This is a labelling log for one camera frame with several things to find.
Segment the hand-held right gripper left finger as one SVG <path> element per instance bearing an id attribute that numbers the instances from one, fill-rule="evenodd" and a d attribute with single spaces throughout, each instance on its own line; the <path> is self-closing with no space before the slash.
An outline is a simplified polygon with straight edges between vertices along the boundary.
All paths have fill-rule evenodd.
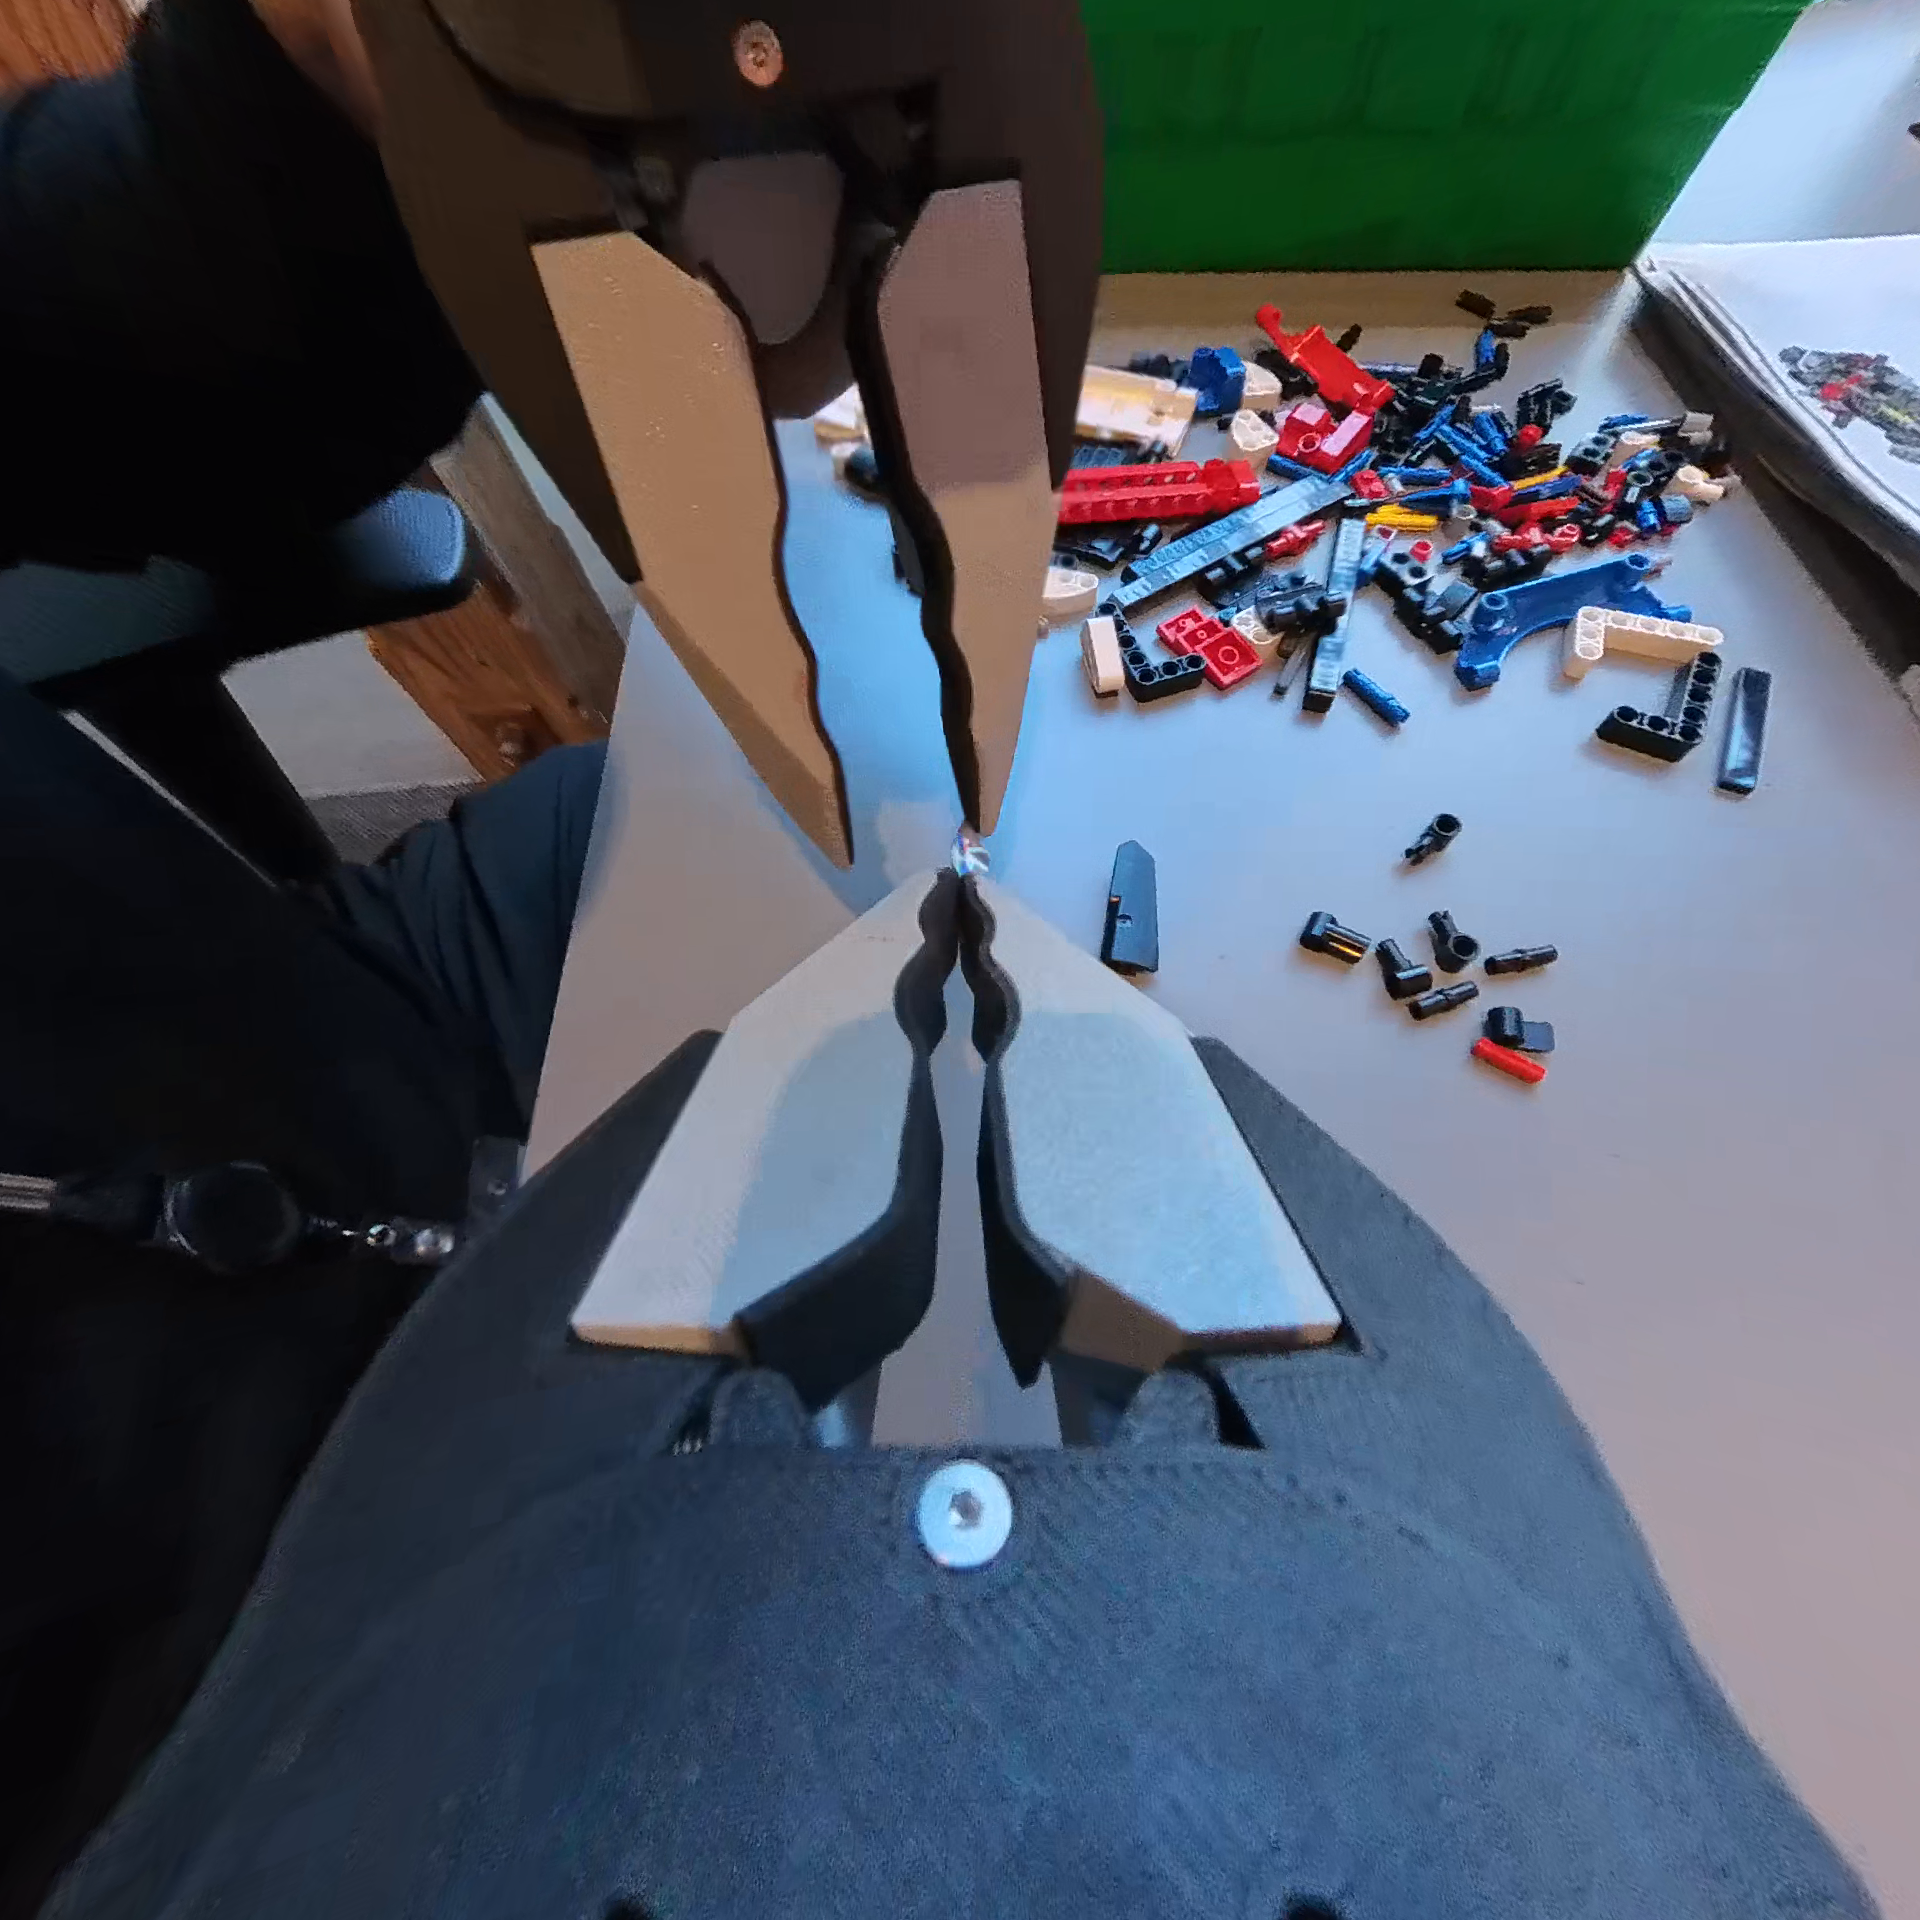
<path id="1" fill-rule="evenodd" d="M 714 1044 L 572 1315 L 578 1339 L 743 1359 L 810 1410 L 874 1375 L 932 1292 L 962 883 L 919 876 Z"/>

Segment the open instruction booklet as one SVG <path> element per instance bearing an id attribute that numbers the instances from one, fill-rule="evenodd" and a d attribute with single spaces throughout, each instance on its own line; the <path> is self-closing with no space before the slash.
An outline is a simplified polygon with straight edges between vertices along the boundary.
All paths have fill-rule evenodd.
<path id="1" fill-rule="evenodd" d="M 1660 245 L 1634 275 L 1740 442 L 1917 588 L 1917 236 Z"/>

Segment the wooden support post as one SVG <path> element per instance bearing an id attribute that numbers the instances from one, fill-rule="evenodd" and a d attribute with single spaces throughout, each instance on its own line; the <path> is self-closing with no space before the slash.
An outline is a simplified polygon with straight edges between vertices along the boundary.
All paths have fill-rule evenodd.
<path id="1" fill-rule="evenodd" d="M 369 629 L 369 652 L 480 779 L 604 739 L 634 620 L 545 470 L 482 398 L 419 475 L 466 518 L 473 588 L 447 612 Z"/>

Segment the pile of toy bricks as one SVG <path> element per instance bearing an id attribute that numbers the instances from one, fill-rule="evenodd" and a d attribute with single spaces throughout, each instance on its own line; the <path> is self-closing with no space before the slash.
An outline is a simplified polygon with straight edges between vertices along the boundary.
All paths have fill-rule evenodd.
<path id="1" fill-rule="evenodd" d="M 1467 693 L 1552 634 L 1570 684 L 1616 659 L 1672 670 L 1664 703 L 1599 720 L 1603 747 L 1675 763 L 1705 740 L 1724 637 L 1658 579 L 1733 480 L 1714 419 L 1623 413 L 1565 438 L 1563 380 L 1496 395 L 1552 309 L 1456 307 L 1476 320 L 1464 360 L 1364 360 L 1360 327 L 1290 328 L 1264 303 L 1253 351 L 1087 371 L 1040 637 L 1079 629 L 1098 700 L 1232 690 L 1273 666 L 1273 693 L 1299 686 L 1305 712 L 1349 693 L 1397 730 L 1405 703 L 1349 642 L 1378 588 Z"/>

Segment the green plastic bin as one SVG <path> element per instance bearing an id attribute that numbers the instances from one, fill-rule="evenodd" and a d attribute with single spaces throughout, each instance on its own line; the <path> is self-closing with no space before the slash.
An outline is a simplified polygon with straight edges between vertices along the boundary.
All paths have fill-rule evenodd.
<path id="1" fill-rule="evenodd" d="M 1796 2 L 1089 2 L 1109 271 L 1616 270 Z"/>

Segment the black office chair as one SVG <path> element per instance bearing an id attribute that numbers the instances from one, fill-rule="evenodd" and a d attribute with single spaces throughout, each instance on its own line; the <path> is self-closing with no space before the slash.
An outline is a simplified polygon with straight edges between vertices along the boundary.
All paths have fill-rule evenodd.
<path id="1" fill-rule="evenodd" d="M 76 712 L 261 874 L 315 883 L 324 829 L 225 684 L 227 670 L 457 608 L 480 543 L 444 493 L 402 487 L 241 571 L 24 565 L 2 580 L 5 674 Z"/>

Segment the person's left forearm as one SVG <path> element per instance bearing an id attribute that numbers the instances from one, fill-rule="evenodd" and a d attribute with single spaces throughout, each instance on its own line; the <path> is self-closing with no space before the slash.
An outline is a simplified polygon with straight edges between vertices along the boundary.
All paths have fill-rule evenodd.
<path id="1" fill-rule="evenodd" d="M 211 568 L 396 492 L 482 376 L 401 222 L 348 4 L 149 4 L 2 115 L 5 565 Z"/>

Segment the person's black sweater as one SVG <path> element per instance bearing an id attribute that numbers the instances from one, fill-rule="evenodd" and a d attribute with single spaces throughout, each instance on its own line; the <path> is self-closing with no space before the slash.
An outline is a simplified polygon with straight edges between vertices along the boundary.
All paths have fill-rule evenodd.
<path id="1" fill-rule="evenodd" d="M 16 684 L 2 842 L 5 1172 L 244 1162 L 353 1226 L 463 1218 L 512 1085 L 419 966 Z M 33 1915 L 193 1695 L 420 1278 L 330 1251 L 221 1278 L 8 1216 L 2 1283 L 5 1915 Z"/>

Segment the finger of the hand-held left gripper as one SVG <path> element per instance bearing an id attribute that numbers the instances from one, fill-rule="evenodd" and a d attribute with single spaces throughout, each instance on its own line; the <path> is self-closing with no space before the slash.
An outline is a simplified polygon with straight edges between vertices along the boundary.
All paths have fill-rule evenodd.
<path id="1" fill-rule="evenodd" d="M 640 605 L 793 826 L 853 866 L 819 659 L 784 586 L 784 475 L 745 320 L 629 231 L 541 242 L 532 261 Z"/>
<path id="2" fill-rule="evenodd" d="M 1057 507 L 1026 268 L 1017 181 L 936 189 L 863 264 L 849 339 L 979 835 L 1016 767 Z"/>

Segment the person's dark trousers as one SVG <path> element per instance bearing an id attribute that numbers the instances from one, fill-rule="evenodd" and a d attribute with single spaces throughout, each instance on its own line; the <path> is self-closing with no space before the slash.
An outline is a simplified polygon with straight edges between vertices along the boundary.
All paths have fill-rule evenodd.
<path id="1" fill-rule="evenodd" d="M 464 1051 L 480 1139 L 527 1144 L 608 743 L 556 747 L 309 890 Z"/>

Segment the black retractable badge reel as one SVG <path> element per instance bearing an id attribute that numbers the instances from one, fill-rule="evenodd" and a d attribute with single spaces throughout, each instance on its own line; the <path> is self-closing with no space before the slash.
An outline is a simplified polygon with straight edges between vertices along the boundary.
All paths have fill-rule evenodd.
<path id="1" fill-rule="evenodd" d="M 306 1258 L 442 1266 L 463 1248 L 460 1223 L 383 1212 L 330 1216 L 305 1207 L 269 1168 L 229 1162 L 181 1174 L 2 1174 L 2 1212 L 171 1253 L 225 1278 Z"/>

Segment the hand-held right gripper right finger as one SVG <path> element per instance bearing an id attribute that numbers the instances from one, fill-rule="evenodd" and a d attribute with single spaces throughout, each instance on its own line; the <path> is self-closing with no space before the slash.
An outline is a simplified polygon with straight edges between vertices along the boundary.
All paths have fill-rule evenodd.
<path id="1" fill-rule="evenodd" d="M 1001 890 L 961 893 L 1000 1344 L 1153 1375 L 1323 1346 L 1339 1310 L 1196 1038 Z"/>

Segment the grey desk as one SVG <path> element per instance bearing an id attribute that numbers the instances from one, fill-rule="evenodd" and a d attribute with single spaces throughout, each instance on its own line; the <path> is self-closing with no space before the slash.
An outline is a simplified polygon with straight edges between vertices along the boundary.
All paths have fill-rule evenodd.
<path id="1" fill-rule="evenodd" d="M 1915 4 L 1818 4 L 1711 147 L 1667 242 L 1915 229 Z M 1515 387 L 1581 423 L 1675 404 L 1612 275 L 1123 276 L 1098 354 L 1228 343 L 1259 301 L 1357 322 L 1381 357 L 1453 350 L 1465 284 L 1554 309 Z M 937 688 L 890 525 L 781 429 L 792 591 L 856 798 L 858 866 L 768 806 L 644 614 L 608 766 L 604 874 L 572 938 L 535 1107 L 551 1159 L 688 1031 L 724 1023 L 948 852 Z M 1761 789 L 1711 743 L 1608 752 L 1608 703 L 1664 678 L 1560 676 L 1537 637 L 1460 693 L 1378 591 L 1351 624 L 1403 730 L 1258 686 L 1136 709 L 1035 654 L 992 869 L 1098 946 L 1119 842 L 1160 861 L 1153 994 L 1218 1035 L 1395 1186 L 1498 1293 L 1604 1452 L 1690 1631 L 1885 1915 L 1915 1915 L 1915 722 L 1853 612 L 1749 477 L 1672 546 L 1664 591 L 1775 674 Z M 1464 828 L 1419 869 L 1436 812 Z M 1491 948 L 1557 943 L 1515 994 L 1557 1027 L 1525 1087 L 1471 1060 L 1476 1015 L 1412 1023 L 1372 966 L 1296 946 L 1314 908 L 1425 952 L 1450 908 Z"/>

